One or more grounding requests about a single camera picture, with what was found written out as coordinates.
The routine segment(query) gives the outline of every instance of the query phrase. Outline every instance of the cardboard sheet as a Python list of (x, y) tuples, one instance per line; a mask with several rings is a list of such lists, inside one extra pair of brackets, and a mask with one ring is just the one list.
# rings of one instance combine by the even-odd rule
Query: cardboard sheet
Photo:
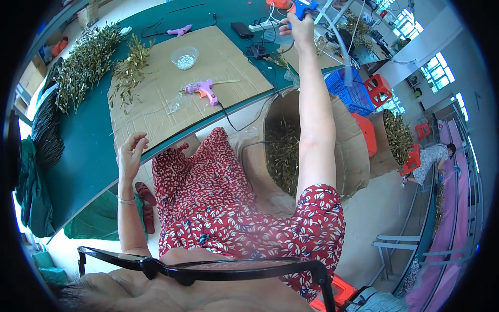
[[(298, 97), (299, 92), (292, 91), (284, 98), (275, 100), (273, 105), (266, 105), (262, 117), (255, 123), (258, 133), (244, 140), (241, 146), (265, 140), (265, 124), (280, 119), (281, 114), (287, 122), (299, 124)], [(330, 99), (336, 125), (336, 190), (340, 199), (345, 201), (369, 183), (369, 154), (364, 134), (348, 108), (339, 97), (330, 95)], [(245, 173), (256, 194), (257, 207), (276, 217), (292, 216), (296, 207), (295, 197), (285, 193), (269, 175), (265, 145), (255, 144), (240, 152), (240, 161), (244, 163)]]
[(399, 169), (400, 165), (393, 157), (392, 150), (390, 149), (390, 145), (388, 143), (385, 123), (383, 121), (383, 112), (381, 111), (379, 113), (369, 114), (366, 118), (372, 122), (374, 127), (374, 136), (376, 138), (376, 154), (369, 158), (369, 162), (371, 164), (369, 179), (374, 179)]
[[(170, 55), (178, 48), (193, 46), (199, 57), (191, 69), (180, 70), (170, 60)], [(179, 89), (189, 83), (213, 82), (239, 79), (239, 82), (215, 84), (213, 93), (227, 108), (250, 97), (272, 89), (272, 85), (243, 55), (225, 34), (216, 26), (206, 27), (172, 38), (155, 45), (144, 67), (146, 78), (134, 90), (133, 104), (126, 107), (128, 115), (121, 108), (121, 99), (113, 99), (110, 110), (114, 134), (114, 148), (138, 131), (147, 132), (149, 148), (188, 128), (221, 110), (210, 106), (207, 98), (199, 93), (179, 93)], [(114, 91), (117, 80), (112, 78), (108, 98)], [(170, 113), (170, 107), (178, 103), (179, 109)]]
[[(284, 44), (280, 46), (279, 51), (282, 50), (286, 51), (287, 49), (289, 49), (289, 44)], [(291, 65), (291, 67), (293, 67), (293, 69), (296, 70), (297, 73), (300, 73), (298, 51), (296, 50), (296, 48), (293, 47), (291, 50), (284, 53), (283, 55), (284, 59), (289, 63), (289, 65)], [(319, 59), (320, 69), (343, 65), (342, 63), (335, 61), (334, 59), (332, 59), (331, 57), (327, 56), (324, 53), (321, 53), (318, 59)]]

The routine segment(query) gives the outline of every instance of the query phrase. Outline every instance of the black eyeglasses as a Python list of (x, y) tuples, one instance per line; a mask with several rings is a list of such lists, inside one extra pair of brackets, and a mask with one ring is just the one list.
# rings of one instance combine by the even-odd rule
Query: black eyeglasses
[(220, 261), (199, 261), (168, 266), (158, 259), (129, 254), (119, 254), (95, 248), (78, 246), (80, 276), (85, 275), (85, 255), (116, 266), (142, 271), (152, 280), (157, 273), (174, 278), (184, 286), (195, 281), (245, 281), (275, 278), (303, 271), (312, 273), (312, 280), (322, 289), (327, 312), (334, 312), (331, 280), (326, 266), (318, 260), (297, 257), (234, 259)]

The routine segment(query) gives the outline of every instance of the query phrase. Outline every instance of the sandal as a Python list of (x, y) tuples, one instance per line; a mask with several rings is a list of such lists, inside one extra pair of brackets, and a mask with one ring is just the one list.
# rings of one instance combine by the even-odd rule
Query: sandal
[(147, 185), (145, 185), (143, 182), (137, 182), (135, 183), (135, 189), (137, 190), (137, 194), (139, 194), (140, 198), (149, 204), (151, 206), (156, 206), (156, 198), (154, 197), (153, 193), (149, 190)]
[(148, 234), (154, 234), (154, 212), (153, 207), (145, 202), (142, 208), (142, 219), (144, 220), (144, 226), (146, 227), (146, 232)]

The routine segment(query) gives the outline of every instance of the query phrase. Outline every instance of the pink glue gun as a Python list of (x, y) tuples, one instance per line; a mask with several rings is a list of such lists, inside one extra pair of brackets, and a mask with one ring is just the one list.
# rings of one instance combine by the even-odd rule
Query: pink glue gun
[(183, 36), (186, 32), (188, 32), (192, 27), (192, 24), (185, 26), (184, 28), (179, 28), (179, 29), (169, 29), (167, 31), (168, 34), (176, 34), (177, 37)]
[(210, 99), (210, 105), (216, 106), (218, 104), (218, 98), (212, 92), (212, 87), (213, 87), (213, 81), (208, 79), (207, 81), (200, 81), (186, 85), (185, 92), (186, 93), (199, 92), (201, 94), (201, 98), (207, 96)]

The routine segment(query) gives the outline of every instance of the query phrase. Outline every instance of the worker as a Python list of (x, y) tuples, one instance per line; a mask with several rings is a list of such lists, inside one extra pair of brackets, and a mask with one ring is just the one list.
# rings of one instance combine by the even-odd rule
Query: worker
[(456, 152), (456, 146), (454, 144), (436, 144), (430, 146), (426, 149), (421, 149), (419, 152), (419, 159), (421, 161), (421, 165), (414, 169), (410, 174), (404, 175), (402, 177), (402, 187), (405, 187), (407, 181), (419, 183), (419, 185), (423, 185), (425, 182), (426, 175), (430, 170), (433, 162), (438, 161), (438, 172), (439, 174), (444, 174), (443, 165), (444, 162), (452, 156), (454, 156)]
[[(259, 212), (223, 128), (215, 128), (196, 153), (170, 148), (153, 159), (161, 232), (160, 261), (167, 265), (227, 258), (309, 257), (322, 261), (329, 278), (344, 240), (343, 210), (336, 187), (335, 125), (313, 42), (310, 15), (289, 13), (280, 35), (292, 35), (300, 64), (299, 178), (291, 218)], [(147, 134), (131, 135), (118, 150), (118, 234), (122, 252), (151, 257), (135, 205), (132, 181), (148, 148)], [(73, 311), (311, 311), (320, 287), (310, 272), (273, 279), (180, 285), (157, 274), (118, 269), (86, 274), (54, 288)]]
[(405, 47), (410, 42), (411, 42), (410, 38), (405, 38), (405, 39), (398, 38), (392, 43), (392, 49), (395, 51), (395, 53), (398, 53), (400, 52), (400, 50), (402, 50), (403, 47)]

